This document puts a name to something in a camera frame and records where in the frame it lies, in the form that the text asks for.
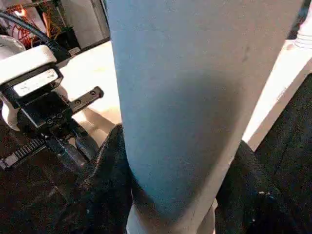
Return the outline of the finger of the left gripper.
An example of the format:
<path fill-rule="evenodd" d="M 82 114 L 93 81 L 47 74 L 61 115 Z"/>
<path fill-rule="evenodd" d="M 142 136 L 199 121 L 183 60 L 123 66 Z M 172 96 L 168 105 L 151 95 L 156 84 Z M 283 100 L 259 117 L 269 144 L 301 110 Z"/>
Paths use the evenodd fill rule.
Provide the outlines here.
<path fill-rule="evenodd" d="M 87 161 L 91 161 L 98 153 L 99 147 L 96 141 L 81 126 L 73 129 L 75 145 L 84 155 Z"/>
<path fill-rule="evenodd" d="M 53 151 L 61 163 L 68 169 L 82 169 L 85 159 L 68 141 L 58 138 L 47 140 L 48 148 Z"/>

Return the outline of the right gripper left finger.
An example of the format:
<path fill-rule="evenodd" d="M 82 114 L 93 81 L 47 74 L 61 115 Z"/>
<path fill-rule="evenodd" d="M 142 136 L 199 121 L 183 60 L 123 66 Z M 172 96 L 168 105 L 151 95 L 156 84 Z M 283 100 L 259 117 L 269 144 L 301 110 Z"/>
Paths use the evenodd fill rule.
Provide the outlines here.
<path fill-rule="evenodd" d="M 83 170 L 73 200 L 60 216 L 62 234 L 124 234 L 132 199 L 132 175 L 121 123 L 107 135 Z"/>

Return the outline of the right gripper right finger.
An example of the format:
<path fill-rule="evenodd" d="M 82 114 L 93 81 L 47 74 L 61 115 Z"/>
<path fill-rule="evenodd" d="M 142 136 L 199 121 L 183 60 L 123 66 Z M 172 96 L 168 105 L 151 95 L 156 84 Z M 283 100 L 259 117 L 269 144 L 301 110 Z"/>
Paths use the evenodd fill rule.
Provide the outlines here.
<path fill-rule="evenodd" d="M 216 196 L 218 234 L 293 234 L 295 221 L 281 192 L 241 141 Z"/>

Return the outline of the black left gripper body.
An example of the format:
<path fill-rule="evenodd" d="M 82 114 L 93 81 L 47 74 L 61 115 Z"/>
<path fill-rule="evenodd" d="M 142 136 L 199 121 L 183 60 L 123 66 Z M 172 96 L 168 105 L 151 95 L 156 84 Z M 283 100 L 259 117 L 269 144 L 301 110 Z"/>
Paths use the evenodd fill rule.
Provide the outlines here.
<path fill-rule="evenodd" d="M 78 150 L 73 129 L 80 125 L 72 116 L 102 98 L 103 95 L 104 92 L 96 86 L 74 101 L 69 101 L 53 91 L 43 95 L 36 93 L 33 100 L 18 101 L 17 125 L 22 133 L 30 137 L 30 141 L 18 147 L 11 155 L 2 157 L 0 167 L 2 169 L 17 167 L 26 158 L 44 149 L 54 153 L 47 146 L 47 140 L 50 138 L 66 140 Z M 85 157 L 84 159 L 85 166 L 89 161 Z"/>

